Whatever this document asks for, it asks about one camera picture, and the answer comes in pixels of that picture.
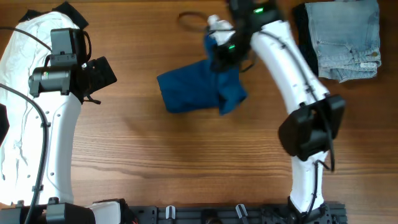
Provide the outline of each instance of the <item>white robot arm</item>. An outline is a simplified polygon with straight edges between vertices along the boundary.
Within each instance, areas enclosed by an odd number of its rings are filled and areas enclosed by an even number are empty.
[[[208,20],[210,30],[231,29],[232,25],[228,21],[221,21],[218,16],[210,16]],[[311,105],[318,100],[322,100],[329,95],[329,91],[314,76],[302,57],[298,47],[292,37],[290,26],[287,21],[275,21],[262,27],[262,31],[271,33],[283,40],[303,67],[307,79],[310,80],[312,88],[315,90],[317,100],[306,91],[305,80],[300,74],[300,69],[294,63],[292,56],[281,44],[274,39],[256,32],[251,37],[251,47],[267,65],[270,74],[276,82],[282,97],[285,101],[288,114],[300,108],[302,103]],[[235,31],[215,32],[211,36],[217,41],[218,45],[223,45]],[[314,191],[314,169],[313,163],[317,160],[325,161],[327,152],[319,152],[308,158],[307,161],[301,161],[297,156],[292,157],[293,187],[290,199],[300,212],[307,212],[310,208],[312,193]],[[317,209],[323,203],[322,197],[322,169],[319,167],[318,175],[318,194],[312,209]]]

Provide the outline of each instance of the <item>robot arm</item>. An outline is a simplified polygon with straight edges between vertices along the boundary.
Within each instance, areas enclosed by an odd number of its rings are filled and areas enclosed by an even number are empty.
[[[321,112],[331,115],[326,122],[332,126],[335,138],[343,115],[344,100],[339,96],[329,96],[329,91],[312,73],[294,42],[289,23],[280,17],[274,3],[255,5],[250,1],[232,0],[229,9],[239,26],[235,30],[218,16],[208,19],[210,35],[218,44],[215,54],[219,55],[219,60],[216,63],[221,65],[219,68],[235,65],[252,48],[267,65],[290,114],[279,129],[282,145],[292,156],[293,186],[289,201],[298,217],[305,217],[324,203],[323,166],[315,164],[325,161],[327,141],[331,140],[327,138],[325,128],[328,127],[323,126],[320,114],[315,115],[318,118],[312,117],[312,114]],[[251,37],[250,46],[245,36]],[[300,119],[307,121],[297,126]],[[306,136],[300,136],[300,133],[306,133]]]
[[[90,56],[86,54],[84,35],[88,36],[78,29],[52,30],[51,66],[36,68],[29,77],[30,94],[45,112],[49,132],[37,205],[47,204],[50,198],[58,198],[60,203],[73,203],[70,169],[73,135],[81,105],[86,101],[84,97],[90,99],[94,91],[116,82],[104,57],[88,62]],[[27,112],[22,143],[28,166],[20,166],[18,170],[15,204],[32,201],[42,150],[41,122],[36,110]]]

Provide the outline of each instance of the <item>light blue jeans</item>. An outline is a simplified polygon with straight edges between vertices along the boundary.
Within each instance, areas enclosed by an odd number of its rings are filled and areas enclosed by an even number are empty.
[[[319,77],[372,78],[381,66],[377,0],[305,4]]]

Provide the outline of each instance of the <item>black strap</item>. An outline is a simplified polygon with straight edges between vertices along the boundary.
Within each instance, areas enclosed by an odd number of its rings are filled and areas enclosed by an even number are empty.
[[[92,99],[92,97],[90,95],[88,95],[87,98],[88,98],[88,100],[84,100],[84,102],[91,102],[91,103],[95,103],[96,105],[101,104],[100,100],[94,100],[94,99]]]
[[[88,26],[87,20],[73,6],[71,6],[69,2],[65,1],[58,7],[53,8],[52,12],[61,12],[62,14],[67,15],[80,29],[84,29]],[[47,13],[49,12],[39,12],[28,9],[26,14],[19,20],[19,22],[29,21]]]

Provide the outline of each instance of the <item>green light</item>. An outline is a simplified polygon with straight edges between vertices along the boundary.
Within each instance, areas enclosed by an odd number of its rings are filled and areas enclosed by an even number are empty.
[[[262,13],[264,12],[264,8],[258,8],[254,10],[254,13]]]

